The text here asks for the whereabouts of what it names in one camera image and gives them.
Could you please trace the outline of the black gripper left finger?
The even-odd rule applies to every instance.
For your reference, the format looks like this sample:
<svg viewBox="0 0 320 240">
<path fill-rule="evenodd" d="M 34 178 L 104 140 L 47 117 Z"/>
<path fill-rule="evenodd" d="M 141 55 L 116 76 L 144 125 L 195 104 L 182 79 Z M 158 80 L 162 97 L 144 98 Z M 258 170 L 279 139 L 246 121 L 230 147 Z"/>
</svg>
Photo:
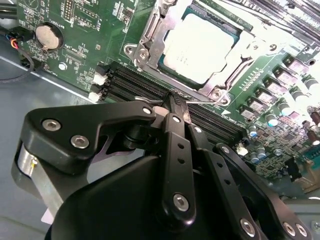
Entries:
<svg viewBox="0 0 320 240">
<path fill-rule="evenodd" d="M 26 190 L 35 190 L 55 219 L 76 191 L 155 154 L 165 125 L 187 127 L 173 112 L 173 95 L 30 111 L 14 160 Z"/>
</svg>

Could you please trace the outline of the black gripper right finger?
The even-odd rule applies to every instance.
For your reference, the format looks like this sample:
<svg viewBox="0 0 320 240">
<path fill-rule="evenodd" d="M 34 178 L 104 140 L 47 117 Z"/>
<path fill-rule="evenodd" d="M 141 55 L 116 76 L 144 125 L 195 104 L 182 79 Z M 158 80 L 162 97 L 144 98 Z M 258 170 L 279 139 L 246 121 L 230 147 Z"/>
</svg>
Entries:
<svg viewBox="0 0 320 240">
<path fill-rule="evenodd" d="M 173 94 L 173 112 L 187 125 L 202 167 L 216 181 L 233 238 L 243 240 L 311 240 L 306 225 L 238 156 L 233 146 L 244 130 L 221 117 L 194 118 L 185 99 Z"/>
</svg>

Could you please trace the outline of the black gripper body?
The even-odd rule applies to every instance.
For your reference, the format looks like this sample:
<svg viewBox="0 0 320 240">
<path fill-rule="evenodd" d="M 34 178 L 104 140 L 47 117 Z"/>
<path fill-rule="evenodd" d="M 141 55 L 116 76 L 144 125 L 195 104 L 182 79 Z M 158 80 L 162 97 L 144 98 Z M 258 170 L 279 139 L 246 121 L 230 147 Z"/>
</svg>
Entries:
<svg viewBox="0 0 320 240">
<path fill-rule="evenodd" d="M 232 240 L 234 180 L 192 126 L 166 124 L 159 150 L 73 193 L 48 240 Z"/>
</svg>

